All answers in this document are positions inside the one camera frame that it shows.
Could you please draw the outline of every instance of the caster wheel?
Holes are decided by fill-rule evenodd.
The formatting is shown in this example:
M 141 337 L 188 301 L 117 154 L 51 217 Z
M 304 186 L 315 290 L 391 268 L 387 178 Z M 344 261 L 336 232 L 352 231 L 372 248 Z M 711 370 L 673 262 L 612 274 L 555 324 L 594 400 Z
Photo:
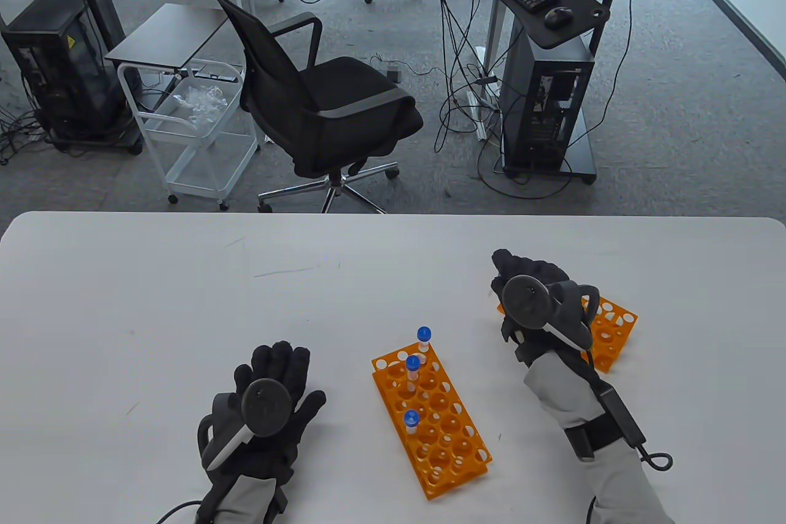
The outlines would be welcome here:
M 145 146 L 145 143 L 142 141 L 141 137 L 134 142 L 134 145 L 127 148 L 126 151 L 131 155 L 139 155 L 142 152 L 142 148 Z

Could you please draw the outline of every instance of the test tube rack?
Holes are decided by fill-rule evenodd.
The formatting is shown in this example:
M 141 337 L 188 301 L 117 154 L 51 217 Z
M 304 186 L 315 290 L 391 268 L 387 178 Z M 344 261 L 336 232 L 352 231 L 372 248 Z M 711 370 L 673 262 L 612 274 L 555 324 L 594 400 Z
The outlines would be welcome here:
M 421 358 L 414 390 L 404 364 L 410 355 Z M 433 345 L 422 353 L 415 343 L 375 358 L 372 365 L 379 394 L 426 499 L 431 501 L 488 472 L 491 455 Z M 407 434 L 404 424 L 409 409 L 421 417 L 415 434 Z

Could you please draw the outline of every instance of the chair armrest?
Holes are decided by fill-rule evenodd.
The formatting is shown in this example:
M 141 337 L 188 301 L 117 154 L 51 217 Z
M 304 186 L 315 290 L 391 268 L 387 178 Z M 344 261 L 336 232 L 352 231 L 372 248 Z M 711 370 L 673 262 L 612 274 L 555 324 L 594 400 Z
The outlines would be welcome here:
M 331 111 L 319 111 L 317 112 L 317 116 L 322 117 L 323 119 L 345 119 L 346 117 L 352 117 L 356 114 L 373 111 L 380 106 L 387 106 L 388 104 L 396 103 L 400 100 L 406 99 L 410 99 L 414 103 L 412 96 L 404 92 L 401 88 L 393 88 L 387 90 L 386 92 L 382 92 L 382 94 L 377 94 L 368 98 L 364 98 L 363 100 L 359 100 L 356 103 L 351 103 L 345 106 L 340 106 L 339 108 L 331 109 Z
M 311 30 L 311 46 L 308 50 L 308 64 L 306 65 L 306 68 L 311 69 L 317 63 L 317 49 L 319 49 L 319 41 L 322 38 L 322 21 L 319 18 L 311 12 L 303 12 L 301 15 L 276 22 L 276 24 L 268 26 L 267 30 L 273 37 L 276 37 L 302 29 L 307 25 L 314 25 L 314 29 Z

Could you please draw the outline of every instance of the chair base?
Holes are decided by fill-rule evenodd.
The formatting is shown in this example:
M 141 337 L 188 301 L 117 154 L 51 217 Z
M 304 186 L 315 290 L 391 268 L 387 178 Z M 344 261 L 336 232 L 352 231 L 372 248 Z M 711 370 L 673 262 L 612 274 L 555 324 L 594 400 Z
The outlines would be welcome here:
M 320 181 L 281 188 L 280 190 L 271 190 L 270 192 L 263 192 L 261 195 L 257 195 L 257 198 L 259 199 L 259 206 L 257 207 L 257 210 L 260 213 L 271 213 L 273 209 L 266 202 L 271 198 L 279 198 L 281 196 L 287 195 L 301 195 L 305 192 L 315 192 L 315 190 L 327 190 L 328 193 L 325 198 L 325 203 L 322 205 L 323 213 L 326 213 L 330 210 L 330 207 L 337 196 L 346 194 L 361 204 L 370 207 L 370 209 L 374 212 L 384 215 L 385 209 L 368 200 L 356 189 L 349 186 L 349 184 L 352 184 L 352 182 L 357 182 L 360 179 L 368 178 L 369 176 L 376 176 L 376 174 L 381 174 L 382 172 L 384 172 L 385 176 L 387 176 L 389 179 L 396 178 L 396 176 L 399 175 L 399 163 L 391 162 L 389 164 L 377 165 L 374 168 L 362 170 L 355 176 L 346 176 L 345 174 L 337 173 L 335 175 L 325 176 L 325 178 L 321 179 Z

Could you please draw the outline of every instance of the computer tower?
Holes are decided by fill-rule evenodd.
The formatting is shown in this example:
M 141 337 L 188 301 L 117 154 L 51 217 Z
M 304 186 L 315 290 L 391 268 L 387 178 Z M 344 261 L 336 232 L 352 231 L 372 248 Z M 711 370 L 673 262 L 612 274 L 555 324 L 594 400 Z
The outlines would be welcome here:
M 559 170 L 590 82 L 594 58 L 582 38 L 541 49 L 516 19 L 500 89 L 507 170 Z
M 120 43 L 125 34 L 112 0 L 96 1 Z M 2 36 L 55 136 L 96 140 L 116 133 L 125 97 L 84 0 L 35 0 Z

